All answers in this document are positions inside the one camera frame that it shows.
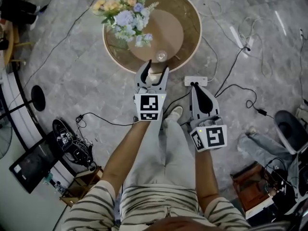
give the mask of power adapter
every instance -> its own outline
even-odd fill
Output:
[[[76,122],[79,123],[82,119],[83,119],[83,115],[79,115],[79,116],[76,118]]]
[[[267,112],[265,110],[262,110],[262,109],[256,109],[258,111],[259,114],[261,115],[264,115],[264,116],[267,116]]]

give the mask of marble tile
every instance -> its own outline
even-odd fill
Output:
[[[49,0],[30,0],[41,6]],[[19,52],[27,58],[26,66],[20,71],[22,83],[44,63],[55,45],[69,35],[51,53],[45,65],[31,78],[25,88],[29,96],[33,85],[39,84],[46,95],[46,109],[35,112],[44,130],[51,131],[51,123],[56,117],[63,117],[72,129],[77,129],[75,118],[87,112],[108,119],[110,122],[130,124],[135,115],[134,75],[118,67],[107,54],[102,40],[101,18],[87,11],[72,27],[74,21],[88,8],[92,0],[52,0],[44,14],[40,15],[37,27],[25,32],[21,37],[36,42],[31,55],[28,49]],[[203,36],[218,55],[216,78],[207,89],[215,94],[227,76],[239,47],[230,27],[244,36],[251,34],[255,22],[254,43],[245,57],[241,53],[224,87],[239,84],[257,93],[256,108],[262,108],[269,115],[281,109],[294,111],[301,102],[298,81],[299,51],[302,41],[299,29],[308,38],[308,0],[191,0],[202,18]],[[215,20],[210,15],[210,6]],[[308,46],[303,50],[304,97],[308,99]],[[262,75],[261,63],[266,76]],[[185,76],[207,76],[215,72],[217,58],[204,39],[194,57],[182,68],[169,74],[165,108],[176,98],[189,91],[183,80]],[[213,151],[213,162],[221,194],[229,199],[235,196],[230,173],[235,173],[253,160],[236,150],[238,136],[250,126],[276,140],[273,120],[259,115],[253,108],[246,108],[246,101],[254,100],[252,92],[237,87],[228,89],[218,97],[220,113],[228,126],[228,147]],[[184,113],[180,123],[186,122],[191,114],[189,97],[175,102]],[[85,115],[87,126],[82,134],[93,142],[93,155],[98,165],[104,166],[109,156],[125,136],[128,127],[113,126],[93,116]],[[192,141],[186,126],[182,126],[187,136],[190,150],[194,153]],[[160,134],[164,147],[165,138]]]

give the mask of power strip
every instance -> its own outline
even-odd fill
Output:
[[[207,77],[205,76],[185,76],[184,85],[186,87],[190,86],[191,83],[198,82],[199,86],[206,87],[207,86]]]

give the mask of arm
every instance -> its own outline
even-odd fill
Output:
[[[106,164],[102,180],[113,186],[116,195],[135,162],[149,124],[150,122],[141,121],[133,125]]]
[[[205,212],[209,203],[219,198],[210,151],[196,152],[196,190],[200,207]]]
[[[196,190],[205,217],[224,230],[242,231],[250,226],[227,199],[219,197],[210,151],[196,152]]]
[[[102,180],[66,216],[63,231],[91,228],[110,230],[114,226],[116,195],[132,168],[150,122],[135,124],[109,158]]]

